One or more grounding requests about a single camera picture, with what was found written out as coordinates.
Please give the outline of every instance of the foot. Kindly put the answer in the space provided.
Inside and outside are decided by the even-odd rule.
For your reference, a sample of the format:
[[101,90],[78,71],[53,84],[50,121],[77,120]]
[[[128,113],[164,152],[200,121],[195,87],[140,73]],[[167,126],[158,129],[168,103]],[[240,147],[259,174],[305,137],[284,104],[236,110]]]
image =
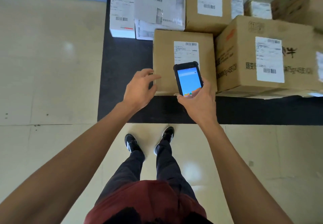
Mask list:
[[141,148],[138,145],[136,138],[133,135],[127,134],[124,138],[124,143],[126,144],[126,147],[129,150],[129,152],[133,152],[135,150],[142,152]]
[[161,140],[160,140],[160,142],[159,142],[159,143],[155,146],[155,148],[154,148],[154,154],[155,154],[155,155],[157,155],[157,153],[158,153],[158,150],[159,150],[159,144],[161,143],[161,141],[166,140],[166,141],[168,141],[169,143],[171,143],[171,141],[172,141],[172,139],[173,139],[173,137],[174,137],[174,134],[175,134],[175,130],[174,130],[174,128],[173,128],[173,127],[171,127],[171,126],[167,127],[167,128],[163,131],[163,133],[162,133],[162,135],[161,135]]

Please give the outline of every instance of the black tabletop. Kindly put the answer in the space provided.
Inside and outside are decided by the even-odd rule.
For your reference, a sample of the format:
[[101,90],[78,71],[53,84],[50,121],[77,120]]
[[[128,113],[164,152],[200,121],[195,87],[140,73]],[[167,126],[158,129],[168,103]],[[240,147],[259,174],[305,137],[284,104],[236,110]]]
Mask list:
[[[152,68],[152,41],[113,38],[109,31],[110,0],[104,33],[98,120],[123,99],[136,71]],[[323,99],[291,96],[262,100],[216,97],[220,124],[323,125]],[[194,123],[174,96],[155,96],[131,123]]]

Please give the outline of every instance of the person's left hand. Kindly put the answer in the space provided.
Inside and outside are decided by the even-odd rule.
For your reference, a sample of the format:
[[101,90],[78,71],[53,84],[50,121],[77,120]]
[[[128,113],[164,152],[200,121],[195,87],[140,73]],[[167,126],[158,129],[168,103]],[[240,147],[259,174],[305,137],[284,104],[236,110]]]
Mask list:
[[136,111],[147,106],[157,91],[157,85],[155,84],[149,89],[150,82],[161,78],[160,75],[152,74],[153,72],[154,70],[150,68],[137,71],[127,85],[123,102]]

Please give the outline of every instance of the smartphone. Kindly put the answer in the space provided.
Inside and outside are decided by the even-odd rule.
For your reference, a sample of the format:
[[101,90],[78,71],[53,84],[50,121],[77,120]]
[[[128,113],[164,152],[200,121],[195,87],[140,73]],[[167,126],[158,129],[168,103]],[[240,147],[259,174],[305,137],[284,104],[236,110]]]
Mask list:
[[199,64],[197,62],[175,64],[174,71],[180,94],[186,98],[194,98],[203,87]]

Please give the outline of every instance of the tiled floor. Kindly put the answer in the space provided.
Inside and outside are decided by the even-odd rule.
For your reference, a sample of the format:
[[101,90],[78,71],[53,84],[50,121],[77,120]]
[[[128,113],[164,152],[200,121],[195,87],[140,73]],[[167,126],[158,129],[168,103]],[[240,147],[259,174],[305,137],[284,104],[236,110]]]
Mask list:
[[[0,201],[96,122],[106,5],[77,0],[0,0]],[[152,152],[165,124],[126,124],[63,223],[83,223],[129,155],[134,133],[156,178]],[[175,124],[173,155],[208,218],[233,223],[209,145],[197,125]],[[322,223],[323,130],[223,125],[245,162],[295,223]]]

